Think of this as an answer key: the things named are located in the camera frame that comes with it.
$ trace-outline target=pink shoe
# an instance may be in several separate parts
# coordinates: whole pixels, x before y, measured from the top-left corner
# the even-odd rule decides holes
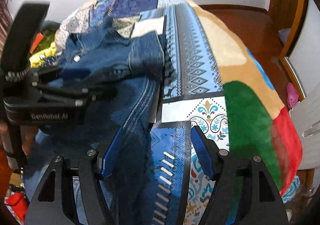
[[[296,104],[299,101],[299,94],[295,90],[292,83],[288,83],[287,93],[288,93],[288,96],[287,96],[288,108],[292,109],[294,106],[296,106]]]

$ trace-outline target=green patch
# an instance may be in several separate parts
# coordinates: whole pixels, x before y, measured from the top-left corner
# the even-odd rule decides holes
[[[36,49],[33,51],[33,53],[29,53],[29,57],[34,55],[35,53],[47,49],[50,47],[51,43],[54,42],[54,35],[55,35],[55,31],[53,30],[47,30],[46,31],[46,35],[44,36],[44,38],[40,41],[40,43],[38,44],[38,46],[36,47]]]
[[[228,115],[230,152],[248,159],[254,155],[260,156],[280,190],[281,172],[270,136],[270,115],[254,91],[246,84],[232,81],[223,85],[223,88]]]

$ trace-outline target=metal button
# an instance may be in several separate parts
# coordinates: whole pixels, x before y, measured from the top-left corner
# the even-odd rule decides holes
[[[261,157],[259,157],[259,156],[253,156],[253,159],[256,162],[260,162],[261,161]]]
[[[55,156],[53,160],[55,162],[59,162],[59,161],[61,161],[61,159],[62,159],[62,157],[58,155],[58,156]]]
[[[88,156],[93,156],[95,153],[96,153],[96,151],[94,149],[90,149],[87,151]]]
[[[82,106],[83,105],[83,101],[82,100],[76,100],[75,101],[75,106]]]
[[[225,149],[220,149],[219,150],[219,154],[222,155],[222,156],[226,156],[226,155],[228,155],[228,151],[225,150]]]
[[[73,60],[74,60],[75,62],[79,62],[79,61],[81,60],[81,57],[78,56],[78,55],[75,55],[75,56],[73,57]]]

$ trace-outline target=white stripe marking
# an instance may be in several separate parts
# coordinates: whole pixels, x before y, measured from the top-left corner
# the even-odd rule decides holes
[[[167,197],[164,197],[161,193],[157,193],[157,196],[164,200],[165,202],[169,202],[169,199]]]
[[[160,188],[161,190],[165,191],[166,193],[170,193],[170,190],[167,189],[167,188],[165,188],[162,184],[160,184],[160,185],[158,185],[158,186],[159,186],[159,188]]]
[[[158,222],[159,224],[164,225],[164,222],[158,220],[156,217],[153,217],[152,219],[153,219],[154,221]]]
[[[170,166],[171,168],[173,167],[173,164],[171,164],[170,162],[168,162],[165,159],[162,159],[162,162],[164,162],[165,164],[167,164],[168,166]]]
[[[161,179],[162,181],[164,181],[165,183],[167,183],[168,185],[171,185],[171,184],[172,184],[168,179],[164,178],[162,175],[160,176],[160,179]]]
[[[163,209],[164,211],[167,211],[167,210],[168,210],[168,208],[167,208],[166,206],[162,205],[162,204],[159,203],[159,202],[156,202],[156,205],[157,205],[159,208]]]
[[[158,215],[158,216],[160,216],[160,217],[162,217],[162,218],[166,218],[167,216],[165,216],[164,214],[162,214],[161,212],[159,212],[159,211],[157,211],[157,210],[154,210],[153,211],[156,215]]]
[[[165,169],[164,167],[161,168],[161,171],[165,172],[167,175],[172,176],[172,173]]]
[[[174,156],[173,155],[170,155],[168,152],[164,151],[163,152],[167,157],[170,157],[171,159],[174,159]]]

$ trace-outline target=quilt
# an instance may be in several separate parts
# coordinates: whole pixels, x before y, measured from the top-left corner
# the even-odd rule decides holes
[[[188,125],[199,125],[208,139],[236,156],[261,156],[280,194],[286,191],[302,157],[287,110],[239,37],[192,0],[88,1],[62,22],[55,35],[57,53],[44,65],[57,64],[71,33],[90,31],[106,16],[123,37],[154,29],[166,35],[164,81],[150,120],[156,123],[150,153],[158,163],[150,162],[150,179],[157,180],[150,184],[162,193],[146,209],[150,219],[143,223],[193,225],[201,219],[214,182],[202,171],[185,133]],[[166,214],[169,206],[178,217]]]

